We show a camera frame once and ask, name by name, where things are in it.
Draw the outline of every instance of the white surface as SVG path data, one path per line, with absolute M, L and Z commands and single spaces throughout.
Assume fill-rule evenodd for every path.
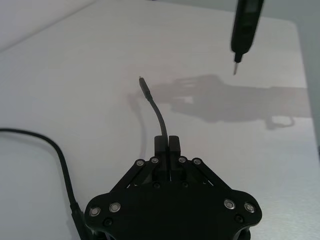
M 145 0 L 97 2 L 0 55 L 0 126 L 57 141 L 84 209 L 137 158 L 153 155 L 160 128 L 140 92 L 144 76 L 182 154 L 202 158 L 260 203 L 252 239 L 314 240 L 320 168 L 297 30 L 261 19 L 232 76 L 233 17 Z M 78 239 L 54 157 L 38 141 L 1 135 L 2 238 Z
M 1 0 L 0 51 L 95 0 Z

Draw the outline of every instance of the black cable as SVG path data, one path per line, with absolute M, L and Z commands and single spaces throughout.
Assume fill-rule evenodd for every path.
M 65 156 L 63 152 L 61 151 L 60 147 L 50 138 L 47 136 L 44 136 L 42 134 L 32 132 L 32 131 L 27 131 L 27 130 L 21 130 L 21 129 L 15 129 L 15 128 L 0 128 L 0 132 L 4 133 L 15 133 L 15 134 L 23 134 L 23 135 L 28 135 L 32 136 L 41 140 L 44 140 L 48 144 L 50 144 L 56 153 L 58 154 L 58 158 L 60 160 L 61 168 L 62 168 L 62 173 L 63 173 L 63 178 L 64 178 L 64 183 L 65 183 L 65 188 L 66 188 L 66 193 L 69 198 L 70 202 L 70 208 L 71 208 L 71 215 L 75 224 L 75 227 L 78 231 L 78 234 L 80 236 L 81 240 L 91 240 L 93 239 L 92 232 L 86 227 L 85 221 L 84 221 L 84 213 L 81 211 L 75 195 L 74 191 L 72 188 L 70 176 L 69 176 L 69 171 L 66 163 Z
M 148 88 L 148 85 L 145 81 L 145 79 L 143 77 L 139 77 L 139 84 L 140 84 L 140 87 L 141 87 L 141 90 L 145 96 L 145 98 L 149 101 L 149 103 L 151 104 L 157 118 L 158 118 L 158 121 L 159 121 L 159 124 L 160 124 L 160 128 L 161 128 L 161 134 L 162 136 L 165 137 L 166 141 L 168 142 L 168 134 L 167 134 L 167 128 L 166 128 L 166 124 L 165 124 L 165 121 L 164 121 L 164 118 L 162 117 L 161 115 L 161 112 L 158 108 L 158 106 L 156 105 L 155 101 L 153 100 L 152 98 L 152 95 L 151 95 L 151 92 Z

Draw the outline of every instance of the black screwdriver handle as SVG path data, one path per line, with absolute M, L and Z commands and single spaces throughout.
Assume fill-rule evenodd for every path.
M 236 63 L 240 63 L 243 54 L 251 48 L 263 3 L 264 0 L 238 0 L 231 39 Z

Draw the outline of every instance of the silver screw head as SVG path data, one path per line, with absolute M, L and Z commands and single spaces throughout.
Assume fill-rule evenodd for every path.
M 92 208 L 90 208 L 89 215 L 91 217 L 95 217 L 95 216 L 98 216 L 100 212 L 101 212 L 100 207 L 97 207 L 97 206 L 92 207 Z
M 224 206 L 225 206 L 227 209 L 235 209 L 236 204 L 234 203 L 234 201 L 232 201 L 232 200 L 230 200 L 230 199 L 226 199 L 226 200 L 224 200 Z
M 156 163 L 159 162 L 159 159 L 156 158 L 156 157 L 154 157 L 154 158 L 151 159 L 151 162 L 154 163 L 154 164 L 156 164 Z
M 185 163 L 186 162 L 186 159 L 184 157 L 180 157 L 179 160 L 178 160 L 180 163 Z
M 246 203 L 245 205 L 244 205 L 244 208 L 245 208 L 245 210 L 247 210 L 248 212 L 250 212 L 250 213 L 254 213 L 256 210 L 255 210 L 255 207 L 252 205 L 252 204 L 250 204 L 250 203 Z
M 195 160 L 193 160 L 193 163 L 196 164 L 196 165 L 199 165 L 199 164 L 201 164 L 201 160 L 200 159 L 195 159 Z
M 144 163 L 144 161 L 142 161 L 142 160 L 139 160 L 139 161 L 136 161 L 136 164 L 139 166 L 139 167 L 141 167 L 143 164 L 145 164 Z
M 112 213 L 116 213 L 120 210 L 120 207 L 121 205 L 118 202 L 111 203 L 109 206 L 109 211 Z

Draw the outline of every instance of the metal connector tip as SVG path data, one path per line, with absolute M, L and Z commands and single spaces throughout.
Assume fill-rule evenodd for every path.
M 236 62 L 236 63 L 234 64 L 233 75 L 236 75 L 236 74 L 237 74 L 237 70 L 238 70 L 238 63 Z

